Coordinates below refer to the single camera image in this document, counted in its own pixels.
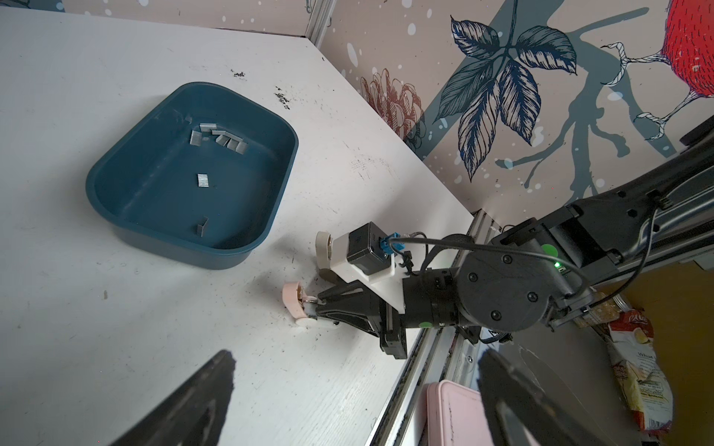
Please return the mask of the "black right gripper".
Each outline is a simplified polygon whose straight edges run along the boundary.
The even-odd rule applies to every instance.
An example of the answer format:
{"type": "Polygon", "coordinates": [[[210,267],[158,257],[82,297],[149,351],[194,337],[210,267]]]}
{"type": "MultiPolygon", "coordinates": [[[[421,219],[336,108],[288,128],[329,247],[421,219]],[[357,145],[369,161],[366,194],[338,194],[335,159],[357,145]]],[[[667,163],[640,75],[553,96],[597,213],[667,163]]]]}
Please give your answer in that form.
{"type": "Polygon", "coordinates": [[[395,360],[408,358],[402,315],[361,281],[335,285],[320,293],[317,311],[327,312],[319,313],[319,320],[344,323],[366,334],[375,335],[379,339],[380,349],[395,360]]]}

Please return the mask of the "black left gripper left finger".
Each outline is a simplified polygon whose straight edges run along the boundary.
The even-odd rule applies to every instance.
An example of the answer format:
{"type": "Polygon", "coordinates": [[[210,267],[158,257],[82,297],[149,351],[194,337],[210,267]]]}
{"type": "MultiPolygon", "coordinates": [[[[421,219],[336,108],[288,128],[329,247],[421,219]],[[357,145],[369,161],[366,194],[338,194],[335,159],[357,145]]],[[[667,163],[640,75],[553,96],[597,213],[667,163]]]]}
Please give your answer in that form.
{"type": "Polygon", "coordinates": [[[219,351],[115,445],[217,445],[225,425],[236,361],[219,351]]]}

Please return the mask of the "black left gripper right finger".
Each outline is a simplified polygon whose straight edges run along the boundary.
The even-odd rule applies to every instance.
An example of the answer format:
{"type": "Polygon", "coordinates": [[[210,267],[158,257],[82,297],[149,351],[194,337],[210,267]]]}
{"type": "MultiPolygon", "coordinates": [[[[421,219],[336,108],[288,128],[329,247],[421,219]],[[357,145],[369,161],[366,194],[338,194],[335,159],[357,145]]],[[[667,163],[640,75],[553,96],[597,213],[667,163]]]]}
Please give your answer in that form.
{"type": "Polygon", "coordinates": [[[602,445],[604,442],[497,351],[479,360],[478,386],[496,445],[602,445]]]}

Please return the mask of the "teal plastic tray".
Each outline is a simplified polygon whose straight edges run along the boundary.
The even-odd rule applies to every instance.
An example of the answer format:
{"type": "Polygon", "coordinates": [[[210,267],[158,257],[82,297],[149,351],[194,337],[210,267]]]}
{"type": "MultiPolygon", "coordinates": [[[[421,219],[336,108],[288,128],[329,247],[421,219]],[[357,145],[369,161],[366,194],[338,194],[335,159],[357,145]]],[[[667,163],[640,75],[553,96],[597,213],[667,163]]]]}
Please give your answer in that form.
{"type": "Polygon", "coordinates": [[[182,85],[87,175],[94,210],[126,243],[203,269],[230,269],[267,238],[299,149],[281,116],[221,85],[182,85]],[[191,131],[212,123],[248,142],[243,154],[191,131]],[[197,186],[207,174],[209,188],[197,186]],[[196,226],[208,217],[203,238],[196,226]]]}

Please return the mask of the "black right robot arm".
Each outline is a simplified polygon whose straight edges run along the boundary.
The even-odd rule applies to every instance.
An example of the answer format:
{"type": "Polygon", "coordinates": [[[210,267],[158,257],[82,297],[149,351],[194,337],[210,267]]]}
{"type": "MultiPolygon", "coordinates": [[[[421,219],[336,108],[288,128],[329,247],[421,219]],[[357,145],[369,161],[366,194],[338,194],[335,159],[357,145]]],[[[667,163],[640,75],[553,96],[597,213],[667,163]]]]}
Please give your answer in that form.
{"type": "Polygon", "coordinates": [[[591,287],[637,278],[655,247],[713,223],[713,124],[684,135],[675,158],[607,193],[528,219],[487,243],[431,239],[364,224],[320,243],[338,284],[297,302],[305,317],[375,336],[407,356],[406,331],[452,327],[472,343],[537,323],[551,328],[593,310],[591,287]]]}

